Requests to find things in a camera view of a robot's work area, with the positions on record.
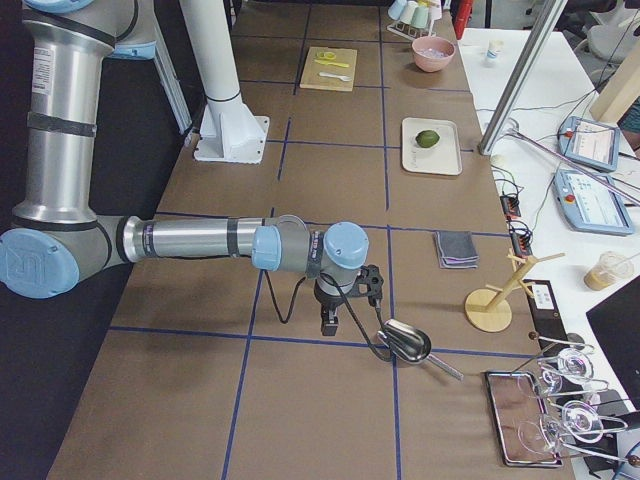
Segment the table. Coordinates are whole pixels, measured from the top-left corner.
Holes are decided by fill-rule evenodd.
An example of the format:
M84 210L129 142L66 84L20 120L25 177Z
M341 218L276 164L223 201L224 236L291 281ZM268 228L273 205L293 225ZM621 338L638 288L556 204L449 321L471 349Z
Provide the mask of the table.
M474 151L481 134L462 58L418 70L377 7L248 2L242 12L232 42L244 101L271 118L263 160L197 163L185 148L158 219L296 214L313 229L362 225L367 263L385 278L385 317L427 332L465 380L428 363L379 362L342 310L337 335L322 337L312 282L282 325L246 259L145 261L50 478L539 478L502 464L483 383L486 370L538 350L524 295L510 297L513 321L497 334L463 309L470 291L512 271L491 169ZM453 39L448 14L436 31ZM316 45L358 50L353 92L299 88ZM460 175L402 168L407 117L458 125ZM471 231L479 268L440 269L435 230ZM298 278L272 275L281 304ZM366 302L354 309L375 338ZM568 466L545 471L572 476Z
M464 32L460 41L460 53L483 131L528 35L529 32L526 31L509 30L466 29ZM498 60L489 67L484 61L484 53L490 40L502 40L504 48ZM561 33L554 32L542 56L532 69L515 108L561 105L564 102L579 99L592 91L593 85L565 38ZM511 118L518 122L522 133L530 138L543 139L542 143L551 147L556 144L556 139L549 136L555 134L566 116L573 114L592 118L588 106L595 97L595 93L588 95L586 101L575 110L573 108L576 102L571 102L551 109L514 110ZM622 142L622 150L633 153L625 141ZM520 194L522 219L528 225L534 225L537 211L543 204L547 186L558 166L558 161L524 142L508 137L496 143L492 152L492 161L497 166L512 172L516 183L524 187ZM613 177L639 185L638 163L621 157ZM640 212L637 208L631 208L629 213L633 224L638 229ZM595 292L584 285L582 277L596 262L599 255L606 250L614 250L628 256L637 253L640 249L639 238L638 232L628 237L615 237L572 231L562 217L553 195L549 195L537 220L532 249L539 257L558 252L564 252L566 255L536 266L531 276L551 281L567 332L578 333L587 343L598 346L586 318L586 312L622 287L625 282ZM637 276L640 265L636 262L635 267ZM624 388L607 359L598 349L593 355L593 360L595 377L606 379L621 398L627 398ZM626 404L629 409L634 409L629 402Z

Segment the folded napkin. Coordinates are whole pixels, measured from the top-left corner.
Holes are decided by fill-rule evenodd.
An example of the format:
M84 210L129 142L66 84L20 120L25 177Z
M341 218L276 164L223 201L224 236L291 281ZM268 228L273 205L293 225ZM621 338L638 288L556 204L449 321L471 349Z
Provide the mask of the folded napkin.
M478 267L478 252L471 232L438 230L435 238L441 268Z

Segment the white spoon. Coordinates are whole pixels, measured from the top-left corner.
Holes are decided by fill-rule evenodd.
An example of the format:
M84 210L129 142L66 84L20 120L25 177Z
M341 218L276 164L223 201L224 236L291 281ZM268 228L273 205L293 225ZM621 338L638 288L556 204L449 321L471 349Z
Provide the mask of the white spoon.
M337 78L338 80L342 80L343 82L350 82L352 80L348 75L336 75L335 73L329 72L318 72L318 75L320 75L321 77Z

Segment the green fruit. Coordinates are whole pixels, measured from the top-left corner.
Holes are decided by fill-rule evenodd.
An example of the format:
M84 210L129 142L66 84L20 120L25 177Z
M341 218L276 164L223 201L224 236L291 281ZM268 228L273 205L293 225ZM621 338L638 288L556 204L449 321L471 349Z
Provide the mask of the green fruit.
M416 136L416 142L422 148L431 148L440 141L440 135L433 130L423 130Z

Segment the red object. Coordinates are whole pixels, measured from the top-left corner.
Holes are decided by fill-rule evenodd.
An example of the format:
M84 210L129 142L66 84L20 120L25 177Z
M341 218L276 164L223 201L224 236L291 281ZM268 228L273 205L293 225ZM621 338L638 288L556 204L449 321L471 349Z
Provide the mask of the red object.
M469 17L471 16L471 7L473 6L473 0L462 0L458 7L458 14L456 20L453 22L453 30L456 32L456 38L460 40L464 29L467 27Z

